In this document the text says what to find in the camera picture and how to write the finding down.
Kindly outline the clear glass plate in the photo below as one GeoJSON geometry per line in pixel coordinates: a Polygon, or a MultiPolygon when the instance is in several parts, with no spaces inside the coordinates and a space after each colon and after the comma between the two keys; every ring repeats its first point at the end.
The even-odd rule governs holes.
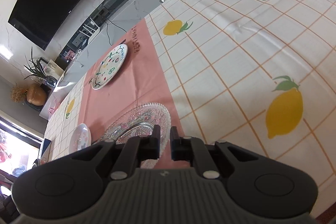
{"type": "Polygon", "coordinates": [[[125,144],[135,136],[150,136],[155,125],[161,129],[159,155],[162,156],[169,140],[171,116],[161,103],[145,103],[129,110],[111,124],[98,141],[112,139],[116,144],[125,144]]]}

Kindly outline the small white sticker dish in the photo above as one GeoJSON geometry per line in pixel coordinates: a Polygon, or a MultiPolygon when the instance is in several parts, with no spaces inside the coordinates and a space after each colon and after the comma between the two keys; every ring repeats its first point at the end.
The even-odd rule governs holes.
{"type": "Polygon", "coordinates": [[[89,127],[81,123],[73,131],[70,139],[68,153],[74,153],[89,147],[92,143],[91,132],[89,127]]]}

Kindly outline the white fruit pattern plate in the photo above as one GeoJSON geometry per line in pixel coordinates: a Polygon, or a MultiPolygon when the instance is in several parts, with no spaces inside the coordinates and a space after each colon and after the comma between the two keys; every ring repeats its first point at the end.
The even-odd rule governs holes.
{"type": "Polygon", "coordinates": [[[127,52],[128,46],[120,44],[103,58],[92,78],[91,87],[93,90],[99,90],[110,82],[122,67],[127,52]]]}

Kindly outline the white blue box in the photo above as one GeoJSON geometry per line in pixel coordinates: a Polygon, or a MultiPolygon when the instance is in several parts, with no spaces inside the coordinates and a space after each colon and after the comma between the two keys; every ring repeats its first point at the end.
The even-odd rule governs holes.
{"type": "Polygon", "coordinates": [[[39,155],[38,159],[41,164],[47,163],[49,161],[49,154],[51,149],[52,141],[50,139],[44,138],[40,149],[39,149],[39,155]]]}

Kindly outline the lemon pattern tablecloth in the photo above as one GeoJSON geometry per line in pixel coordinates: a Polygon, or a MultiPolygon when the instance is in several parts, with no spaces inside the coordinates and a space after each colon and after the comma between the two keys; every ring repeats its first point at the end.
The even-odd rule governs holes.
{"type": "Polygon", "coordinates": [[[335,203],[335,0],[167,0],[114,46],[126,60],[100,89],[105,45],[49,119],[49,159],[86,124],[100,139],[145,103],[182,136],[219,140],[296,167],[318,186],[312,215],[335,203]]]}

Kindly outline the brown round vase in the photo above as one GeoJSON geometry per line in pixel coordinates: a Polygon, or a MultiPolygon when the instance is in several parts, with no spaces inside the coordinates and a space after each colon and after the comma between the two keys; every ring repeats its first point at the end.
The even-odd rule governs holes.
{"type": "Polygon", "coordinates": [[[30,104],[43,106],[47,100],[47,93],[38,84],[31,84],[27,89],[26,99],[30,104]]]}

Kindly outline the framed photo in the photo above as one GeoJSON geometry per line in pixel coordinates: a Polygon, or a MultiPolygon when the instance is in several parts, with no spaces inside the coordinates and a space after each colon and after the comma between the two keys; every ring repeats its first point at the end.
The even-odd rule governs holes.
{"type": "Polygon", "coordinates": [[[57,65],[53,60],[50,60],[48,62],[48,64],[43,69],[43,71],[47,76],[52,76],[56,78],[57,80],[60,79],[60,77],[64,73],[64,70],[61,69],[61,67],[57,65]]]}

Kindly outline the white wifi router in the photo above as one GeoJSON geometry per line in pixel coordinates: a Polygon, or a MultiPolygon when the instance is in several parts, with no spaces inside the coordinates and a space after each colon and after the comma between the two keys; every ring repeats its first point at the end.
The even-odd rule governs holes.
{"type": "Polygon", "coordinates": [[[98,36],[100,31],[101,27],[91,17],[89,17],[89,21],[84,23],[79,30],[80,34],[82,34],[82,38],[85,39],[88,45],[98,36]]]}

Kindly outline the potted green plant in glass vase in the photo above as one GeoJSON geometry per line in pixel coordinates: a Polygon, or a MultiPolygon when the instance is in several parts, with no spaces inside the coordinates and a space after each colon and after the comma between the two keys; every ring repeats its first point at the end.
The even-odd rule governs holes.
{"type": "Polygon", "coordinates": [[[46,83],[51,88],[55,88],[57,84],[57,79],[53,76],[47,75],[44,71],[44,68],[42,67],[41,61],[39,59],[34,60],[33,58],[33,48],[31,48],[31,57],[27,61],[27,65],[25,65],[25,68],[30,72],[30,75],[25,77],[25,79],[34,76],[39,79],[43,79],[46,83]]]}

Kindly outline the dried yellow flowers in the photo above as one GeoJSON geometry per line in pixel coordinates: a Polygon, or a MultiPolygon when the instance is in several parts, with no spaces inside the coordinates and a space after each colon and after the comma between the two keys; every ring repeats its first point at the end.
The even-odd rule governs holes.
{"type": "Polygon", "coordinates": [[[10,92],[10,98],[13,102],[19,103],[23,102],[26,99],[28,87],[26,85],[16,84],[13,86],[10,92]]]}

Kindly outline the white marble tv console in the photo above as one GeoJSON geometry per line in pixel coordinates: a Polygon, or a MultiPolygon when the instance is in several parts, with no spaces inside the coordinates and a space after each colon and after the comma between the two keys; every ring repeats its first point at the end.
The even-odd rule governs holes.
{"type": "Polygon", "coordinates": [[[39,116],[48,120],[56,110],[56,106],[64,100],[98,58],[112,45],[118,44],[118,40],[126,31],[129,31],[160,4],[159,0],[126,1],[103,23],[98,36],[70,62],[56,87],[49,93],[39,116]]]}

